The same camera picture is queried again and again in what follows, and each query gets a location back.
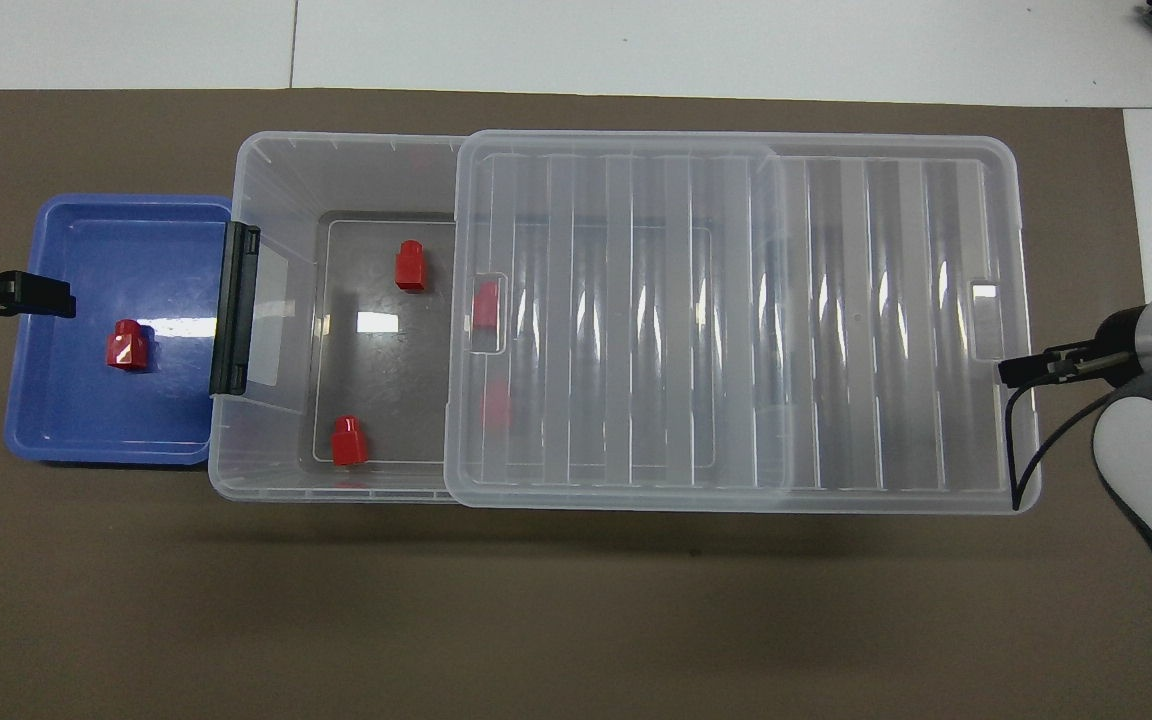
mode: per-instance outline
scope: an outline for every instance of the transparent plastic container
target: transparent plastic container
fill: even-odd
[[[233,500],[449,502],[444,486],[456,156],[463,138],[259,132],[233,219],[262,228],[247,392],[215,395],[209,472]],[[419,240],[429,290],[394,286]],[[370,461],[332,464],[339,415]]]
[[[485,131],[458,173],[456,500],[1011,510],[996,361],[1029,332],[1001,142]]]

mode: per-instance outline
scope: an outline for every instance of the blue tray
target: blue tray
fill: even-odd
[[[191,465],[207,458],[211,342],[229,200],[60,195],[29,272],[63,279],[73,319],[22,314],[3,438],[26,460]],[[146,325],[150,367],[105,365],[114,323]]]

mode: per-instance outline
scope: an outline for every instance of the brown mat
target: brown mat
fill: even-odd
[[[60,192],[229,195],[260,129],[969,132],[1020,159],[1036,346],[1139,304],[1116,109],[372,91],[0,92],[0,270]],[[1152,559],[1081,429],[1020,518],[225,502],[16,460],[0,717],[1152,717]],[[1100,388],[1045,391],[1051,430]]]

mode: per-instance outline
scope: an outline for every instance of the container handle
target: container handle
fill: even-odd
[[[225,225],[220,297],[215,301],[215,340],[211,346],[211,395],[242,395],[247,391],[259,252],[259,227],[236,220]]]

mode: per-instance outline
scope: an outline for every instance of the white floor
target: white floor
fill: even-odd
[[[424,88],[1111,106],[1152,297],[1143,0],[0,0],[0,88]]]

